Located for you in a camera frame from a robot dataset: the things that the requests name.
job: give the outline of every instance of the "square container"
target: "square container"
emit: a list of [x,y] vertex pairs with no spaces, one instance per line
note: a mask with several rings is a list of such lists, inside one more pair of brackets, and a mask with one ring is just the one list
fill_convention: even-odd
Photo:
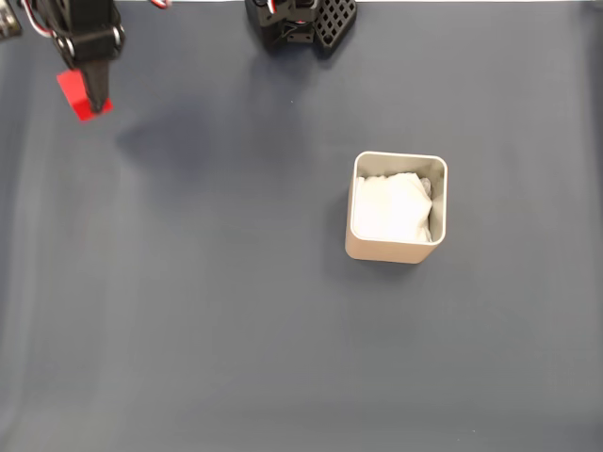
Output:
[[[354,231],[356,178],[393,176],[401,172],[415,172],[432,182],[432,211],[429,216],[432,242],[399,242],[379,237],[364,237]],[[348,229],[346,252],[354,259],[368,261],[418,264],[442,243],[446,235],[446,203],[448,194],[448,166],[440,157],[408,153],[376,153],[366,151],[356,157],[348,196]]]

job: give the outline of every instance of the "white cloth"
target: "white cloth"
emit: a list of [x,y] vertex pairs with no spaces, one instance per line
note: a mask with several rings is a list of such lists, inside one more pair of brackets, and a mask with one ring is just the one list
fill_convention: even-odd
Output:
[[356,179],[354,231],[362,237],[431,242],[432,185],[413,172]]

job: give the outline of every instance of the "gray table surface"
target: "gray table surface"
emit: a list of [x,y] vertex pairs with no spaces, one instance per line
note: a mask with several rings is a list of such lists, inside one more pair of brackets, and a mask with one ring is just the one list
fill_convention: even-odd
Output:
[[[49,41],[0,46],[0,447],[603,449],[602,19],[361,5],[324,61],[120,8],[83,126]],[[344,252],[367,149],[448,162],[419,266]]]

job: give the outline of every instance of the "cable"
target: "cable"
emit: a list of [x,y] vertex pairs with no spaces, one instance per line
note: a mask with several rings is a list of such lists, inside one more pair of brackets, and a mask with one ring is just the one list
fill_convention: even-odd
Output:
[[159,9],[167,9],[171,6],[171,0],[151,0],[151,3]]
[[276,14],[276,2],[274,0],[268,0],[268,9],[270,14]]
[[29,0],[22,0],[22,3],[25,8],[25,14],[27,14],[27,19],[29,19],[29,22],[31,23],[31,26],[34,27],[34,30],[36,30],[36,32],[40,36],[44,36],[45,38],[52,38],[52,36],[53,36],[52,30],[38,24],[38,21],[36,20],[36,17],[34,16],[34,11],[31,8],[31,5],[29,5]]

